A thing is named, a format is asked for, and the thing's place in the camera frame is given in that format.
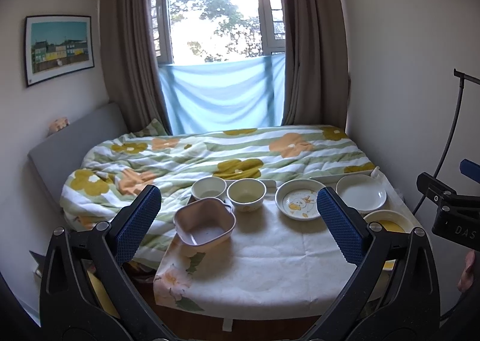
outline duck illustration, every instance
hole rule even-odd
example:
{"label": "duck illustration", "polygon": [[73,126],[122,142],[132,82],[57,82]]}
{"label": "duck illustration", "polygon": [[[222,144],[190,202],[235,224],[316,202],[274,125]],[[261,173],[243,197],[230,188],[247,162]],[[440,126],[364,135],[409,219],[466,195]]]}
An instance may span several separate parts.
{"label": "duck illustration", "polygon": [[301,211],[303,208],[307,206],[307,204],[310,204],[312,202],[313,202],[313,199],[311,199],[310,196],[307,196],[302,199],[297,199],[294,202],[291,202],[289,204],[289,208],[294,211]]}

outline light blue cloth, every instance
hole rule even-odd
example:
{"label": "light blue cloth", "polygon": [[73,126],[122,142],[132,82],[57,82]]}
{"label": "light blue cloth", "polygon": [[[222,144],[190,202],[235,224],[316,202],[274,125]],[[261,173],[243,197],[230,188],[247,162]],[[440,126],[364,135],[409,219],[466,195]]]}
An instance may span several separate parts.
{"label": "light blue cloth", "polygon": [[285,54],[159,68],[174,135],[279,126]]}

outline wall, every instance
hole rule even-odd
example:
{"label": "wall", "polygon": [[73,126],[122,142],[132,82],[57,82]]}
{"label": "wall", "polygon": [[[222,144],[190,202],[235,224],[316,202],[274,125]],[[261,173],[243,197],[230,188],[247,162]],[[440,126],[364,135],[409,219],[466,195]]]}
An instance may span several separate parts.
{"label": "wall", "polygon": [[[480,0],[344,0],[351,98],[347,131],[413,209],[417,175],[433,174],[457,101],[453,68],[480,76]],[[480,163],[480,87],[467,84],[459,123],[439,179],[460,194],[480,194],[460,161]],[[435,207],[417,217],[430,229]],[[459,293],[466,249],[433,237],[442,311]]]}
{"label": "wall", "polygon": [[[27,152],[47,135],[56,118],[70,121],[107,102],[100,63],[97,0],[0,0],[0,270],[13,292],[38,309],[35,262],[44,254],[55,214],[27,164]],[[92,15],[95,68],[25,88],[25,17],[42,14]]]}

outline cartoon duck plate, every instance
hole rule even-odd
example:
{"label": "cartoon duck plate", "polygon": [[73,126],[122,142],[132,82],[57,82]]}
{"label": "cartoon duck plate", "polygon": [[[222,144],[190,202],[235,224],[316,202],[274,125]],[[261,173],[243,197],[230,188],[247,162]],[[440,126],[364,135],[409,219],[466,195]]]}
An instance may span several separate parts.
{"label": "cartoon duck plate", "polygon": [[318,181],[298,179],[284,183],[275,195],[278,208],[289,218],[312,220],[320,217],[317,193],[324,187]]}

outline window frame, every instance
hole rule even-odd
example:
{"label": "window frame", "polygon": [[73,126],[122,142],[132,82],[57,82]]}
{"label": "window frame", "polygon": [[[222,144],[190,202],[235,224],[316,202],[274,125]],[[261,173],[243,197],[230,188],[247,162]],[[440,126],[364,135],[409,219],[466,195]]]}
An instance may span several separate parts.
{"label": "window frame", "polygon": [[[160,42],[160,56],[157,56],[157,62],[158,64],[173,64],[168,0],[155,1],[157,7],[157,24]],[[281,0],[281,3],[282,10],[285,12],[284,1]],[[262,35],[263,55],[272,55],[273,53],[285,52],[285,40],[275,39],[273,14],[270,6],[270,0],[258,0],[258,16],[260,21],[260,33]]]}

